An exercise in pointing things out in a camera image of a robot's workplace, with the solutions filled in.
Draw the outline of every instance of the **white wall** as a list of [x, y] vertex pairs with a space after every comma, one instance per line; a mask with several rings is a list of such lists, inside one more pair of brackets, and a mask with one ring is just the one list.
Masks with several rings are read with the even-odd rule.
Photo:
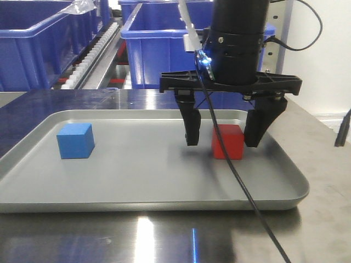
[[[351, 108], [351, 0], [307, 0], [324, 23], [311, 48], [286, 51], [283, 74], [303, 80], [299, 96], [290, 98], [314, 115], [347, 112]], [[294, 1], [288, 44], [303, 47], [318, 33], [314, 14]]]

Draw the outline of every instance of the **stainless steel table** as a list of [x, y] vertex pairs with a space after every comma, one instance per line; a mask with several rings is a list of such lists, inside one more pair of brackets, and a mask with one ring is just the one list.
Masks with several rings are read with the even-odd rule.
[[[350, 263], [351, 145], [335, 148], [334, 132], [291, 101], [270, 133], [310, 183], [297, 209], [264, 213], [277, 238], [292, 262]], [[2, 214], [0, 262], [283, 260], [251, 211], [180, 211]]]

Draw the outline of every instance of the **blue storage crate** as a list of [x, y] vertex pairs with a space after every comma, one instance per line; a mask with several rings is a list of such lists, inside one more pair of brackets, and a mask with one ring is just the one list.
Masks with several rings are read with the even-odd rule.
[[129, 16], [131, 15], [132, 11], [134, 10], [134, 8], [139, 3], [162, 3], [162, 2], [172, 3], [177, 1], [178, 0], [119, 0], [118, 4], [121, 6], [122, 19], [123, 19], [123, 23], [125, 24]]
[[[196, 29], [211, 24], [213, 2], [188, 2]], [[267, 25], [265, 36], [274, 35]], [[194, 70], [194, 55], [184, 51], [185, 24], [177, 3], [141, 3], [133, 10], [121, 31], [126, 39], [133, 88], [158, 88], [161, 72]]]
[[99, 32], [110, 23], [109, 0], [95, 0], [94, 3], [97, 8], [92, 13], [93, 18], [96, 19], [94, 24], [97, 25], [97, 32]]
[[98, 10], [58, 13], [70, 4], [0, 1], [0, 91], [49, 89], [93, 40], [103, 23]]

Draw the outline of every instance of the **block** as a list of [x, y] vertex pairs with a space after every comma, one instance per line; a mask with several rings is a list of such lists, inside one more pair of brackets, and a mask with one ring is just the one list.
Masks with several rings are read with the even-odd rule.
[[[244, 134], [239, 125], [219, 124], [218, 126], [230, 159], [241, 160], [244, 151]], [[212, 132], [212, 153], [216, 159], [225, 159], [214, 127]]]
[[91, 123], [68, 123], [56, 137], [61, 159], [88, 158], [95, 147]]

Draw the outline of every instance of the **silver tray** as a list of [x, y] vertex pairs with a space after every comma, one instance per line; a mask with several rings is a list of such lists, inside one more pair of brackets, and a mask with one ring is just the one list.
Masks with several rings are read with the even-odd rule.
[[[178, 110], [71, 110], [55, 113], [0, 159], [0, 213], [251, 210], [224, 160], [211, 156], [212, 122], [201, 111], [198, 146], [186, 146]], [[217, 111], [244, 128], [246, 112]], [[56, 134], [91, 122], [87, 159], [61, 159]], [[266, 134], [233, 161], [261, 210], [295, 207], [309, 191], [303, 174]]]

